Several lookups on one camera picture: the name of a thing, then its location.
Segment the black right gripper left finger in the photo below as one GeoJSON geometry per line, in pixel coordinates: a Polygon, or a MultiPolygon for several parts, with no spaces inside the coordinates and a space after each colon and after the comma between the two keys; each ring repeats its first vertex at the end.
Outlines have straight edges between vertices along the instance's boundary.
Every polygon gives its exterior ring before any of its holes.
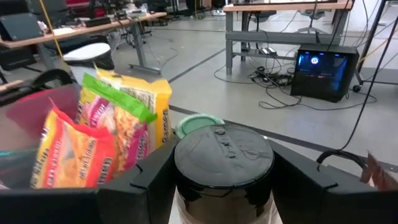
{"type": "Polygon", "coordinates": [[[176,181],[172,139],[119,177],[102,185],[97,203],[102,224],[168,224],[176,181]]]}

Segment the black rolling stand frame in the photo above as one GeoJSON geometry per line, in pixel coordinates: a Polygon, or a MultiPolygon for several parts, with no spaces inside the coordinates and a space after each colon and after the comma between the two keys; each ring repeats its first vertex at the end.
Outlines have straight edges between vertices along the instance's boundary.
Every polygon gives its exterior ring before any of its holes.
{"type": "Polygon", "coordinates": [[[381,45],[376,47],[372,52],[369,52],[369,48],[372,44],[373,38],[377,35],[376,29],[377,29],[378,25],[380,24],[381,17],[384,15],[385,12],[387,12],[387,8],[390,7],[390,5],[398,7],[398,0],[378,0],[378,1],[379,1],[379,7],[377,10],[377,14],[374,17],[373,24],[369,30],[368,39],[364,44],[363,52],[361,54],[360,60],[358,61],[357,71],[355,72],[356,78],[358,80],[358,84],[353,87],[353,91],[356,93],[362,89],[364,83],[398,85],[398,83],[375,81],[377,73],[381,71],[380,65],[378,65],[378,67],[375,69],[375,74],[373,76],[369,77],[368,79],[363,80],[362,76],[361,76],[361,71],[363,68],[364,61],[368,57],[370,57],[371,54],[375,53],[383,45],[385,45],[385,50],[387,50],[388,40],[386,40],[381,45]]]}

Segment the green ramen packet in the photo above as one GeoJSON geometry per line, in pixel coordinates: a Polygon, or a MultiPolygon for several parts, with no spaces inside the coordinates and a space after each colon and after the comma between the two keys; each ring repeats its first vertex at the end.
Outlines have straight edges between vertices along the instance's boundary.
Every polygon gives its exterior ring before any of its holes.
{"type": "Polygon", "coordinates": [[[81,85],[76,122],[106,128],[114,136],[114,175],[119,175],[150,153],[148,124],[157,115],[135,97],[88,73],[81,85]]]}

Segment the wooden top office desk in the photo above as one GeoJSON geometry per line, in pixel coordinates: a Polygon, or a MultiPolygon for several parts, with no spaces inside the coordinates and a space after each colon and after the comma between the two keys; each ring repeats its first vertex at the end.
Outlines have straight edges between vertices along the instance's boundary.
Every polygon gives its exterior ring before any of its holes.
{"type": "Polygon", "coordinates": [[[45,34],[44,36],[41,36],[41,37],[36,37],[33,39],[27,39],[27,40],[21,40],[21,41],[15,41],[15,42],[0,39],[0,46],[6,47],[8,49],[14,49],[14,48],[19,48],[19,47],[26,47],[29,45],[35,45],[39,52],[40,59],[42,60],[42,63],[45,65],[46,69],[49,70],[49,69],[56,68],[56,66],[50,56],[49,51],[44,47],[44,43],[52,42],[55,40],[69,39],[69,38],[76,37],[76,36],[83,35],[83,34],[94,34],[94,33],[105,32],[105,31],[109,31],[109,30],[115,30],[115,29],[122,28],[122,27],[129,27],[131,30],[131,34],[134,37],[133,43],[134,43],[134,46],[136,49],[137,58],[139,60],[138,65],[129,64],[129,66],[134,69],[150,71],[150,72],[156,73],[157,75],[160,75],[161,74],[160,68],[147,66],[147,60],[145,57],[145,53],[141,49],[141,44],[139,43],[139,41],[142,40],[142,36],[140,35],[142,22],[158,19],[158,18],[164,17],[166,15],[167,14],[165,12],[156,12],[154,14],[147,13],[144,16],[140,16],[140,17],[137,17],[134,19],[125,19],[125,20],[121,20],[120,22],[112,22],[110,24],[105,24],[105,25],[95,26],[95,27],[79,27],[79,28],[74,29],[72,32],[65,33],[65,34],[60,34],[60,35],[45,34]]]}

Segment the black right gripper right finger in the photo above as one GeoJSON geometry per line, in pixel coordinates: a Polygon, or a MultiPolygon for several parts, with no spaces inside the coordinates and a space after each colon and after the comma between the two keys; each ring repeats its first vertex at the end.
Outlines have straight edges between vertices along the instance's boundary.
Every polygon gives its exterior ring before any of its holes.
{"type": "Polygon", "coordinates": [[[398,224],[398,190],[322,166],[274,141],[272,193],[283,224],[398,224]]]}

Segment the grey translucent plastic bin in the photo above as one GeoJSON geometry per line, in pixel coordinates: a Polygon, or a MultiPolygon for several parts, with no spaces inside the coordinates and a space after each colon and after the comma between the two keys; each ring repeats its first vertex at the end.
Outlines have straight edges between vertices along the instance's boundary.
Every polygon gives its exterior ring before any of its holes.
{"type": "Polygon", "coordinates": [[[10,189],[29,187],[39,143],[16,151],[0,151],[0,184],[10,189]]]}

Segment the black computer tower blue lights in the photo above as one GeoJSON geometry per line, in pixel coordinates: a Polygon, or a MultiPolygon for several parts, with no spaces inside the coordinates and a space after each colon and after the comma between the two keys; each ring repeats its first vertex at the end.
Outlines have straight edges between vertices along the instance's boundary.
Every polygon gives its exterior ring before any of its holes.
{"type": "Polygon", "coordinates": [[[358,60],[355,47],[303,44],[297,51],[290,94],[337,103],[348,92],[358,60]]]}

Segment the green lid spice jar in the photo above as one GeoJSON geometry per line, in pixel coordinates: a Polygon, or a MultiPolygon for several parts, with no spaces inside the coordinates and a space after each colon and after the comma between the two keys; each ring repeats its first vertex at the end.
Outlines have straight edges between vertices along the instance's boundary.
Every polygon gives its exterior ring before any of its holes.
{"type": "Polygon", "coordinates": [[[192,131],[204,126],[224,124],[221,118],[208,114],[192,114],[182,119],[175,127],[176,135],[182,139],[192,131]]]}

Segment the white trash can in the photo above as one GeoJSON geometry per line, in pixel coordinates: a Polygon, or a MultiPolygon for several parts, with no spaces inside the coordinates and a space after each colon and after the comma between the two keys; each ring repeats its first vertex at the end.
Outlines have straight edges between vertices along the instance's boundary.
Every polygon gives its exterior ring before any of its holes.
{"type": "Polygon", "coordinates": [[[83,83],[84,74],[97,77],[97,69],[114,70],[112,50],[109,44],[94,43],[72,50],[63,56],[79,85],[83,83]]]}

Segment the orange ramen packet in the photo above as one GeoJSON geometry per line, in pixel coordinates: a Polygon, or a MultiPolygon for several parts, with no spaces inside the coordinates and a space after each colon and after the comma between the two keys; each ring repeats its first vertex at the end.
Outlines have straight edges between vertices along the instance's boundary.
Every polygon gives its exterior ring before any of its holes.
{"type": "Polygon", "coordinates": [[[107,128],[76,124],[52,104],[30,186],[33,189],[97,187],[111,180],[115,158],[114,136],[107,128]]]}

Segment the brown snack sachet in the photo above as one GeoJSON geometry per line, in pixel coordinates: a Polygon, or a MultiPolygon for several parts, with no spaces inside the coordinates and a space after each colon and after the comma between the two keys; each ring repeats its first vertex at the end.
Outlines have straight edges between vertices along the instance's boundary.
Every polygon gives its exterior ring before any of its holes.
{"type": "Polygon", "coordinates": [[[379,161],[369,152],[360,181],[378,190],[398,190],[398,180],[384,170],[379,161]]]}

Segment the yellow ramen packet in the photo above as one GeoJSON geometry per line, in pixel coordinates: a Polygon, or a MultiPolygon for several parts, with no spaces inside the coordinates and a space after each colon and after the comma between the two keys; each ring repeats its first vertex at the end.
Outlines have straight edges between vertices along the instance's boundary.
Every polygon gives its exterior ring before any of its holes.
{"type": "Polygon", "coordinates": [[[112,70],[100,68],[96,70],[96,74],[99,80],[135,97],[157,115],[157,119],[148,127],[152,152],[170,139],[172,128],[169,101],[172,89],[167,80],[156,80],[150,83],[141,78],[120,75],[112,70]]]}

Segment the black lid spice jar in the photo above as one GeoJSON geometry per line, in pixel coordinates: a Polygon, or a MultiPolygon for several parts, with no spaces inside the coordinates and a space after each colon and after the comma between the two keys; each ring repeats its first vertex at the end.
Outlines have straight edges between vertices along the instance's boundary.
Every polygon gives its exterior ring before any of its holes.
{"type": "Polygon", "coordinates": [[[275,154],[259,133],[231,124],[199,128],[174,149],[183,224],[272,224],[275,154]]]}

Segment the wooden top grey frame desk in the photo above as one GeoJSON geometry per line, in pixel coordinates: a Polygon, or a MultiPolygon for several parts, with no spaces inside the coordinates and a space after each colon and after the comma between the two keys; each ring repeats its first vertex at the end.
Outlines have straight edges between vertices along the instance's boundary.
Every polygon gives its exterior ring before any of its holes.
{"type": "Polygon", "coordinates": [[[247,48],[248,43],[267,44],[314,44],[319,39],[323,44],[339,45],[349,11],[353,7],[353,0],[332,0],[327,2],[298,1],[295,3],[283,2],[280,4],[229,4],[223,10],[226,13],[226,74],[232,74],[233,58],[240,56],[256,57],[254,50],[247,48]],[[311,9],[334,10],[338,20],[333,25],[331,34],[304,34],[288,32],[251,32],[248,30],[248,14],[260,11],[304,11],[311,9]]]}

